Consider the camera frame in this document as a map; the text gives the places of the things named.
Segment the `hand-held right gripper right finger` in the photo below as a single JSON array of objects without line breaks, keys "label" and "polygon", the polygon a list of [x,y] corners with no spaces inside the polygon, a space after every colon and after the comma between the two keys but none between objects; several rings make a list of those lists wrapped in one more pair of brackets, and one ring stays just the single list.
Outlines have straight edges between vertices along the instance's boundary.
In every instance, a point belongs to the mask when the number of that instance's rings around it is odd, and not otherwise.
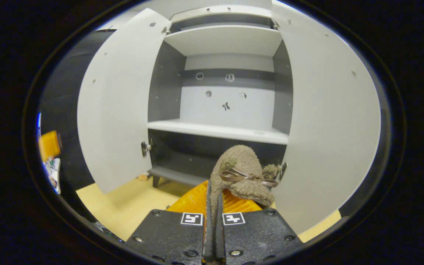
[{"label": "hand-held right gripper right finger", "polygon": [[225,213],[223,193],[217,207],[217,265],[258,265],[291,254],[304,245],[276,209]]}]

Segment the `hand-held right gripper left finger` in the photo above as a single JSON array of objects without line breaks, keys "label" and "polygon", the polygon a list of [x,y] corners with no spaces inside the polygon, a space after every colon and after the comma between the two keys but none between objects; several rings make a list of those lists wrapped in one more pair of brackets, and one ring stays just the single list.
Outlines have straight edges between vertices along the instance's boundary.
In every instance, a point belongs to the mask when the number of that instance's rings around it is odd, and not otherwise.
[{"label": "hand-held right gripper left finger", "polygon": [[136,252],[170,265],[204,265],[215,260],[214,226],[210,222],[210,184],[201,186],[198,198],[206,213],[152,209],[125,245]]}]

